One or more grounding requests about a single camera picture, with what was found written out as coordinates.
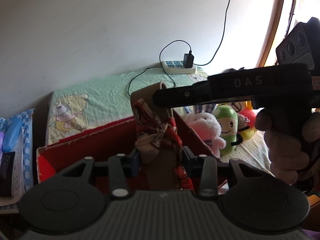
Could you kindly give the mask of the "right hand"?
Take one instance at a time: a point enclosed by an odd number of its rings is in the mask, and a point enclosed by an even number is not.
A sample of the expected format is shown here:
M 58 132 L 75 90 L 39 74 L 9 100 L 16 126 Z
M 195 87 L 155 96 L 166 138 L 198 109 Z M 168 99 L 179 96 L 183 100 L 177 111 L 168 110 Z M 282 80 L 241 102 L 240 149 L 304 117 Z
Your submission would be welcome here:
M 319 112 L 304 117 L 301 113 L 276 114 L 264 108 L 256 116 L 255 127 L 264 132 L 272 174 L 289 185 L 296 183 L 298 171 L 310 162 L 299 136 L 307 142 L 319 139 Z

